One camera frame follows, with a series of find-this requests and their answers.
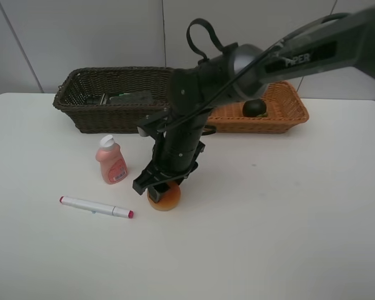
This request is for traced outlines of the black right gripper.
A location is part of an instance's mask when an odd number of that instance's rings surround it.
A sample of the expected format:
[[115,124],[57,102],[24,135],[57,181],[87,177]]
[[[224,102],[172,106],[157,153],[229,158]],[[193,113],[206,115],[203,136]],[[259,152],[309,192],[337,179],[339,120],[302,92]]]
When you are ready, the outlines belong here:
[[176,115],[168,115],[167,123],[157,130],[152,159],[133,181],[132,188],[140,195],[149,191],[149,199],[158,203],[169,191],[167,183],[181,183],[193,172],[198,164],[196,159],[204,151],[200,141],[205,126],[205,116],[195,116],[182,124],[167,129],[178,120]]

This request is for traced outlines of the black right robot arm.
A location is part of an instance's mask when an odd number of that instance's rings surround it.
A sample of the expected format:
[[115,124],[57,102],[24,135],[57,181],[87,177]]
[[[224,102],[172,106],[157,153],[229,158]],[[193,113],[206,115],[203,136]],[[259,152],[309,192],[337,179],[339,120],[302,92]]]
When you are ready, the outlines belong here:
[[198,166],[201,136],[219,106],[259,99],[278,81],[354,67],[375,79],[375,5],[315,20],[266,50],[250,44],[223,46],[209,22],[197,18],[220,55],[203,56],[192,69],[175,69],[167,85],[169,109],[141,120],[140,135],[154,139],[152,159],[133,189],[158,203]]

